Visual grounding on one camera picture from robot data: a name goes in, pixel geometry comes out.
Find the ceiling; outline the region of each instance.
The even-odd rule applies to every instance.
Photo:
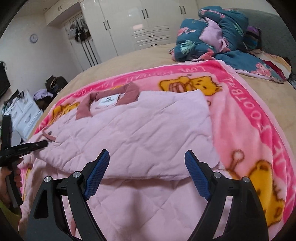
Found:
[[[59,0],[29,0],[19,10],[15,17],[24,17],[33,14],[44,14]]]

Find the gray headboard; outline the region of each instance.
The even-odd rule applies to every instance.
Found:
[[[262,47],[267,53],[288,57],[296,74],[296,42],[280,16],[251,9],[236,9],[249,18],[249,25],[261,29]]]

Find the white label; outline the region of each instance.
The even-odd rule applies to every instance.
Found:
[[[111,96],[107,96],[100,99],[98,107],[107,107],[107,106],[115,105],[118,101],[119,96],[120,94],[116,94],[116,95],[111,95]]]

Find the beige bed sheet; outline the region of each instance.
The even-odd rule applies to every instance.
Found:
[[[174,44],[142,49],[89,68],[77,75],[53,100],[45,110],[39,123],[46,117],[51,107],[62,97],[107,77],[161,65],[175,64],[168,53]],[[296,90],[288,83],[277,84],[272,81],[241,75],[256,91],[275,115],[288,139],[294,155],[296,154]]]

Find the television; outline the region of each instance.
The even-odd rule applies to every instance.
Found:
[[[6,93],[10,87],[9,80],[6,75],[6,66],[4,62],[0,62],[0,98]]]

